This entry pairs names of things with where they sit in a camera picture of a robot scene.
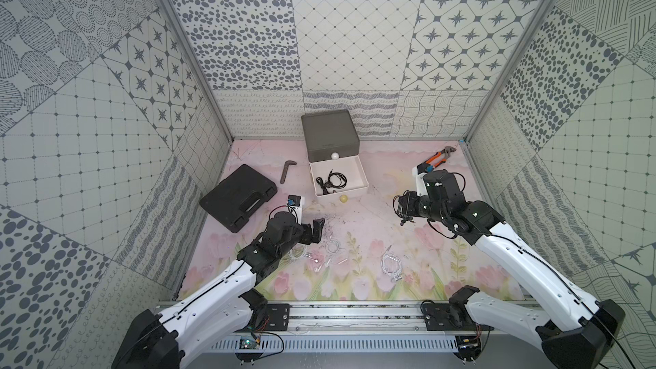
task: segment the grid pattern tile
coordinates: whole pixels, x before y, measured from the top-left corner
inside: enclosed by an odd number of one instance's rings
[[[204,196],[217,186],[229,151],[230,142],[219,127],[212,107],[201,98],[190,127],[174,151],[196,182],[201,195]]]
[[[172,152],[97,59],[2,139],[0,199],[111,256]]]
[[[398,90],[418,4],[295,0],[303,90]]]
[[[540,157],[608,254],[656,242],[656,78],[623,60]]]
[[[401,92],[390,137],[460,137],[487,91]]]

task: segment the star pattern tile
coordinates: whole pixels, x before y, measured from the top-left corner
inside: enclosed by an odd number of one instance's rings
[[[101,56],[171,151],[201,100],[191,68],[159,10]]]
[[[403,90],[489,90],[535,0],[422,0]]]

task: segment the black wire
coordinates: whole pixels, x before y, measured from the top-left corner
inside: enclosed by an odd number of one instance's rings
[[[283,350],[280,351],[280,352],[272,353],[271,355],[260,357],[258,360],[264,359],[264,358],[267,358],[267,357],[270,357],[270,356],[278,355],[279,353],[283,353],[285,351],[285,341],[283,341],[283,338],[281,338],[280,335],[278,335],[277,333],[274,333],[274,332],[260,332],[260,339],[262,339],[262,333],[277,336],[278,339],[280,339],[280,341],[283,343]]]
[[[218,281],[216,284],[212,285],[211,288],[207,289],[206,291],[204,291],[203,293],[201,293],[199,296],[197,296],[196,298],[192,299],[191,302],[189,302],[189,303],[187,304],[187,306],[185,306],[184,308],[182,308],[182,310],[181,310],[180,312],[178,312],[177,314],[174,314],[173,316],[171,316],[170,318],[168,318],[168,319],[165,320],[164,322],[162,322],[162,323],[160,323],[159,325],[157,325],[155,328],[152,328],[151,330],[149,330],[149,331],[148,331],[145,335],[143,335],[141,338],[137,339],[136,342],[134,342],[129,348],[127,348],[127,350],[126,350],[125,353],[121,356],[121,358],[120,358],[119,360],[116,361],[117,364],[121,363],[121,361],[127,356],[127,354],[130,353],[130,352],[135,348],[135,346],[137,346],[142,340],[146,339],[151,333],[155,332],[157,329],[160,329],[162,326],[164,326],[164,324],[168,323],[168,321],[170,321],[171,319],[173,319],[173,318],[178,318],[178,317],[180,316],[180,314],[183,313],[183,312],[185,312],[185,311],[187,310],[187,308],[189,308],[189,307],[193,304],[193,302],[194,302],[196,299],[201,298],[201,296],[205,295],[207,292],[209,292],[209,291],[211,291],[212,289],[216,288],[219,284],[224,283],[224,282],[226,281],[226,279],[230,278],[232,275],[235,275],[235,274],[237,273],[237,271],[240,270],[240,269],[242,268],[242,266],[244,266],[245,263],[246,263],[246,261],[242,261],[242,264],[241,264],[239,267],[237,267],[237,269],[235,269],[230,275],[226,276],[226,277],[223,278],[221,281]]]
[[[551,271],[554,275],[556,275],[556,277],[557,277],[557,278],[560,280],[560,282],[561,282],[561,283],[562,283],[562,284],[568,289],[568,291],[569,291],[572,295],[574,295],[574,297],[578,300],[578,302],[579,302],[581,305],[583,305],[584,308],[586,308],[586,309],[588,310],[588,312],[590,313],[590,315],[592,315],[593,317],[596,318],[596,320],[602,325],[603,329],[604,329],[604,330],[605,330],[605,331],[611,336],[611,338],[615,341],[615,343],[617,344],[617,346],[619,346],[619,349],[622,351],[622,353],[624,353],[624,356],[627,358],[629,365],[631,365],[632,368],[636,369],[636,366],[633,364],[633,361],[631,360],[630,357],[628,357],[628,353],[627,353],[627,351],[626,351],[626,350],[624,349],[624,347],[619,343],[619,340],[617,340],[617,338],[615,337],[615,335],[613,335],[613,332],[611,332],[611,330],[608,329],[608,327],[606,327],[605,324],[603,324],[602,320],[599,319],[599,317],[598,317],[597,315],[595,315],[595,314],[592,312],[592,310],[590,310],[590,308],[588,308],[588,306],[583,302],[583,300],[580,298],[580,296],[578,296],[578,295],[576,294],[576,292],[574,292],[574,290],[573,290],[572,288],[570,288],[570,286],[569,286],[569,285],[568,285],[568,284],[567,284],[567,283],[566,283],[566,282],[560,277],[560,275],[559,275],[559,274],[558,274],[558,273],[557,273],[557,272],[556,272],[551,266],[549,266],[549,264],[547,264],[546,262],[544,262],[542,259],[538,258],[537,256],[533,255],[531,252],[529,252],[529,251],[527,251],[527,250],[524,250],[522,247],[520,247],[519,245],[517,245],[516,242],[514,242],[513,240],[511,240],[511,239],[509,239],[509,238],[506,238],[505,236],[494,235],[494,234],[490,234],[490,236],[495,236],[495,237],[497,237],[497,238],[502,238],[502,239],[504,239],[504,240],[506,240],[506,241],[512,242],[514,246],[516,246],[517,248],[519,248],[519,249],[521,250],[521,253],[523,253],[523,254],[528,254],[528,255],[530,255],[531,257],[537,259],[537,261],[539,261],[542,265],[546,266],[546,267],[549,269],[549,271]]]
[[[396,214],[397,217],[401,218],[401,226],[403,226],[406,222],[410,221],[411,223],[414,223],[412,220],[412,217],[407,215],[406,213],[402,212],[402,207],[401,207],[401,201],[397,204],[396,201],[403,198],[407,193],[409,193],[410,190],[405,190],[403,195],[395,195],[394,198],[392,199],[392,209],[394,210],[394,213]]]
[[[293,211],[293,212],[294,212],[294,217],[296,217],[296,222],[299,222],[299,216],[296,214],[296,210],[295,210],[293,207],[291,207],[290,205],[288,205],[288,204],[285,204],[285,205],[279,205],[279,206],[275,207],[274,209],[272,209],[271,212],[269,213],[269,219],[271,219],[271,215],[273,215],[273,213],[274,213],[274,211],[275,211],[276,209],[278,209],[278,208],[284,208],[284,207],[287,207],[287,209],[289,210],[289,212],[292,212],[292,211]]]
[[[435,227],[433,227],[433,224],[431,224],[430,219],[427,219],[426,222],[428,223],[428,225],[429,225],[433,230],[435,230],[435,232],[437,232],[438,234],[442,235],[444,238],[447,238],[447,239],[450,239],[450,240],[455,240],[455,238],[458,236],[458,234],[453,234],[453,236],[446,236],[445,234],[440,233]]]
[[[488,342],[490,340],[490,331],[492,329],[488,329],[488,336],[486,336],[486,342],[483,344],[483,347],[481,348],[481,351],[479,352],[478,356],[476,357],[477,359],[483,355],[483,351],[486,349],[486,346],[488,346]]]
[[[337,185],[333,184],[332,181],[330,180],[332,176],[337,177],[340,181],[340,184]],[[338,188],[338,189],[344,188],[346,186],[346,176],[342,173],[332,172],[331,169],[325,183],[324,183],[324,179],[321,177],[317,177],[316,182],[322,188],[324,195],[327,195],[330,194],[330,192],[328,192],[328,188]]]
[[[456,172],[451,172],[451,173],[452,174],[458,174],[459,176],[461,176],[463,178],[463,188],[460,190],[460,192],[462,193],[464,191],[464,187],[467,185],[467,180],[465,180],[464,175],[462,175],[460,173],[456,173]]]

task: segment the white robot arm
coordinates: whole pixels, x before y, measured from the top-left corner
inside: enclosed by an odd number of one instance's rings
[[[399,198],[401,224],[413,217],[439,221],[504,267],[539,302],[533,311],[465,286],[449,303],[475,323],[493,326],[541,349],[558,368],[597,366],[611,348],[625,312],[599,302],[530,248],[502,215],[482,201],[467,202],[453,173],[416,174],[417,192]]]
[[[596,367],[617,341],[624,311],[612,300],[599,302],[557,272],[488,204],[465,201],[452,173],[433,170],[415,179],[419,193],[406,191],[399,198],[401,224],[413,217],[427,218],[429,225],[441,222],[503,266],[544,309],[527,309],[465,286],[449,299],[451,313],[527,341],[557,368]],[[276,213],[216,279],[159,315],[148,310],[138,315],[112,369],[185,368],[226,335],[259,328],[267,300],[255,285],[295,244],[321,241],[324,220],[314,220],[314,228],[300,225],[301,203],[301,197],[290,196],[293,211]]]

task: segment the pliers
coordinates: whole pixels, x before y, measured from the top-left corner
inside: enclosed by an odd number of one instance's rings
[[[434,156],[416,167],[416,173],[421,174],[431,172],[433,169],[444,164],[453,152],[455,152],[455,147],[451,146],[447,146],[444,150],[436,152]]]

